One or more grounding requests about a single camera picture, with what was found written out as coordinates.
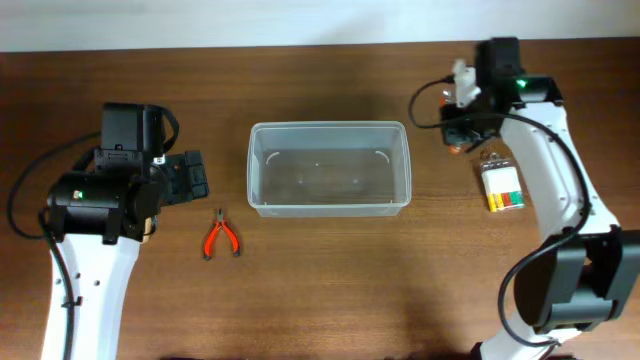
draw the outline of pack of colored markers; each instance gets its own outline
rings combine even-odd
[[[522,188],[515,163],[510,159],[492,159],[480,164],[489,210],[498,212],[524,207]]]

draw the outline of white wall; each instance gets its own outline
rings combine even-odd
[[[0,0],[0,51],[640,35],[640,0]]]

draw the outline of pliers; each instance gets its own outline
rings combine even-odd
[[[206,261],[211,260],[213,242],[215,241],[216,235],[218,235],[220,228],[224,229],[224,232],[226,232],[227,236],[229,236],[229,240],[231,240],[231,245],[233,245],[233,255],[240,256],[240,243],[238,243],[238,237],[236,236],[236,234],[233,233],[233,231],[227,225],[227,222],[224,219],[224,213],[222,212],[222,209],[218,209],[216,211],[215,220],[216,220],[216,224],[213,227],[213,230],[211,230],[211,233],[209,234],[209,236],[207,237],[207,241],[204,243],[204,259]]]

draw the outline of wooden table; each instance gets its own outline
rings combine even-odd
[[[411,93],[473,56],[472,43],[180,49],[0,55],[0,200],[28,162],[100,128],[105,101],[166,105],[182,125],[174,152],[200,149],[208,199],[165,208],[127,290],[119,359],[426,358],[467,352],[499,329],[498,284],[538,243],[533,208],[492,214],[472,164],[406,117]],[[640,40],[525,41],[531,73],[552,75],[591,180],[624,228],[640,228]],[[437,120],[437,91],[416,108]],[[247,203],[253,124],[399,120],[413,199],[392,218],[267,219]],[[82,150],[43,164],[18,197],[21,226]],[[224,206],[245,251],[200,245]],[[0,358],[40,354],[50,291],[44,242],[0,223]],[[586,359],[640,351],[640,292],[623,317],[563,348]]]

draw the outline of plastic bin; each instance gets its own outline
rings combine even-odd
[[[411,201],[411,161],[397,121],[259,123],[247,197],[265,217],[393,216]]]

